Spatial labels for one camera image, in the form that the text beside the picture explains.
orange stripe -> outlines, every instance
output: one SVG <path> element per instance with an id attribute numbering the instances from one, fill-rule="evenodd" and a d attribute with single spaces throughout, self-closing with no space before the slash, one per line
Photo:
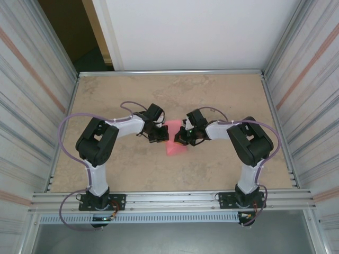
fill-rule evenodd
<path id="1" fill-rule="evenodd" d="M 0 28 L 0 37 L 3 42 L 7 45 L 7 47 L 13 52 L 13 54 L 18 58 L 23 67 L 29 72 L 29 74 L 38 82 L 38 84 L 42 87 L 42 89 L 48 94 L 48 96 L 52 99 L 52 101 L 58 106 L 58 108 L 65 113 L 66 109 L 61 104 L 61 102 L 56 98 L 56 96 L 52 93 L 52 91 L 48 88 L 48 86 L 44 83 L 42 78 L 38 75 L 38 73 L 34 70 L 34 68 L 30 65 L 30 63 L 25 59 L 25 57 L 20 53 L 11 39 L 7 36 L 5 31 Z"/>
<path id="2" fill-rule="evenodd" d="M 286 101 L 288 96 L 293 92 L 294 89 L 296 89 L 297 85 L 302 81 L 302 79 L 306 76 L 306 74 L 309 72 L 311 67 L 314 65 L 314 63 L 322 56 L 322 54 L 326 51 L 326 49 L 331 45 L 331 43 L 334 41 L 334 39 L 339 34 L 339 23 L 337 26 L 333 29 L 333 31 L 329 34 L 329 36 L 326 38 L 326 40 L 323 42 L 323 44 L 320 46 L 318 51 L 315 53 L 311 61 L 308 63 L 308 65 L 304 68 L 304 70 L 299 74 L 297 79 L 293 82 L 292 86 L 288 89 L 286 94 L 283 96 L 281 101 L 277 104 L 276 108 L 279 110 L 282 106 L 282 104 Z"/>
<path id="3" fill-rule="evenodd" d="M 325 192 L 314 195 L 313 200 L 314 200 L 314 202 L 317 203 L 317 202 L 325 201 L 325 200 L 328 200 L 328 199 L 334 198 L 334 197 L 339 197 L 339 187 L 335 187 L 335 188 L 329 189 Z"/>
<path id="4" fill-rule="evenodd" d="M 3 190 L 0 190 L 0 200 L 16 203 L 19 205 L 25 205 L 25 206 L 31 205 L 31 201 L 29 199 L 19 197 L 8 192 L 4 192 Z"/>

beige tabletop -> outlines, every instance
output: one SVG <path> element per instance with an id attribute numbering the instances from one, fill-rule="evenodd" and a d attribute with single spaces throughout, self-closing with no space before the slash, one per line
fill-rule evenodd
<path id="1" fill-rule="evenodd" d="M 165 110 L 166 119 L 184 119 L 186 113 L 202 106 L 225 112 L 230 120 L 252 116 L 273 126 L 259 75 L 179 75 L 82 77 L 72 113 L 87 112 L 106 118 L 119 118 L 128 112 L 123 101 L 151 103 Z M 129 105 L 136 112 L 142 109 Z M 203 110 L 208 121 L 221 118 L 218 112 Z M 75 143 L 89 117 L 70 119 L 64 145 L 78 157 Z M 276 147 L 276 138 L 265 130 Z M 167 156 L 165 143 L 152 143 L 144 137 L 119 138 L 106 164 L 111 191 L 202 191 L 234 189 L 242 162 L 229 140 L 205 141 L 180 155 Z M 291 188 L 286 163 L 280 151 L 265 164 L 260 183 L 267 188 Z M 52 192 L 70 192 L 87 186 L 84 166 L 61 152 Z"/>

corrugated metal wall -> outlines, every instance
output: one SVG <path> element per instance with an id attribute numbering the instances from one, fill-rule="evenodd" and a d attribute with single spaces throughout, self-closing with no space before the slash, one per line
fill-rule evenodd
<path id="1" fill-rule="evenodd" d="M 312 1 L 268 72 L 300 184 L 310 188 L 339 251 L 339 1 Z"/>
<path id="2" fill-rule="evenodd" d="M 31 0 L 0 1 L 0 253 L 44 191 L 76 73 Z"/>

pink sponge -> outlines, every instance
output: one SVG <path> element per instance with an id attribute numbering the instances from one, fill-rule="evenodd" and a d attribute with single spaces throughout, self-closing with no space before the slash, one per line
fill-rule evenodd
<path id="1" fill-rule="evenodd" d="M 187 151 L 186 146 L 174 142 L 174 136 L 179 132 L 182 126 L 181 120 L 170 120 L 166 121 L 165 125 L 168 126 L 168 137 L 169 140 L 166 142 L 167 155 L 177 155 Z"/>

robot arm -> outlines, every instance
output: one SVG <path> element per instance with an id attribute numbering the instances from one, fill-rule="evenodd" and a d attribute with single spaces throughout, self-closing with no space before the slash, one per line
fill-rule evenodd
<path id="1" fill-rule="evenodd" d="M 254 118 L 247 117 L 244 120 L 254 121 Z M 231 140 L 239 159 L 243 162 L 242 174 L 235 187 L 237 201 L 241 207 L 252 204 L 259 192 L 257 180 L 261 170 L 260 164 L 273 150 L 272 140 L 263 129 L 254 123 L 207 122 L 200 110 L 188 113 L 183 123 L 185 126 L 175 135 L 175 142 L 184 146 L 196 146 L 204 140 Z"/>
<path id="2" fill-rule="evenodd" d="M 134 133 L 147 135 L 150 143 L 166 141 L 168 131 L 163 122 L 164 111 L 155 104 L 151 104 L 147 111 L 135 113 L 130 119 L 91 119 L 76 143 L 76 150 L 90 169 L 92 184 L 86 195 L 93 207 L 103 209 L 107 206 L 109 187 L 105 164 L 116 139 Z"/>

